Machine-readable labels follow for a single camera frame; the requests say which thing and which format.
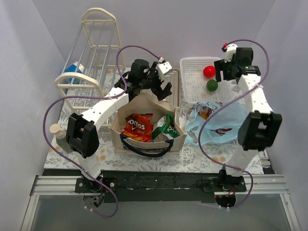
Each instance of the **blue plastic bag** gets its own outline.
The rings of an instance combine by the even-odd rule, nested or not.
[[[198,136],[202,124],[213,112],[227,102],[199,102],[188,112],[185,126],[186,142],[192,146],[198,145]],[[224,108],[215,115],[205,126],[201,135],[201,144],[227,143],[237,139],[237,133],[246,119],[248,112],[238,102]]]

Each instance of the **plastic tray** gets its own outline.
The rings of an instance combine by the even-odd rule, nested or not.
[[[232,91],[227,81],[218,83],[218,89],[210,92],[206,89],[209,79],[203,75],[203,69],[207,66],[214,66],[218,57],[189,57],[180,60],[180,71],[183,85],[184,98],[188,103],[200,101],[230,101]]]

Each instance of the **beige bottle cap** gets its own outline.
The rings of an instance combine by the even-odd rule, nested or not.
[[[58,139],[63,139],[66,136],[66,132],[60,126],[60,124],[53,124],[50,126],[49,131],[56,136]]]

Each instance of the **ball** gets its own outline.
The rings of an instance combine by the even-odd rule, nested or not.
[[[207,88],[209,91],[216,91],[217,88],[218,88],[218,83],[216,82],[216,80],[211,79],[211,80],[209,80],[209,81],[206,83],[206,88]]]
[[[203,70],[203,75],[206,78],[212,78],[216,75],[216,71],[215,71],[215,67],[214,66],[207,66],[206,68],[204,68]]]

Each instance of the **navy blue bag handle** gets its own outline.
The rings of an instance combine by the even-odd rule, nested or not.
[[[161,153],[157,153],[157,154],[148,154],[148,153],[143,153],[141,151],[139,151],[138,149],[136,149],[135,147],[131,146],[130,144],[128,144],[125,139],[128,138],[128,136],[124,135],[124,134],[120,134],[120,138],[122,143],[131,151],[133,151],[134,153],[137,153],[139,155],[145,156],[145,157],[161,157],[163,155],[165,155],[167,152],[169,152],[173,146],[173,139],[172,140],[167,140],[165,141],[166,143],[169,143],[169,146],[167,147],[167,149],[165,149],[164,151],[162,151]]]

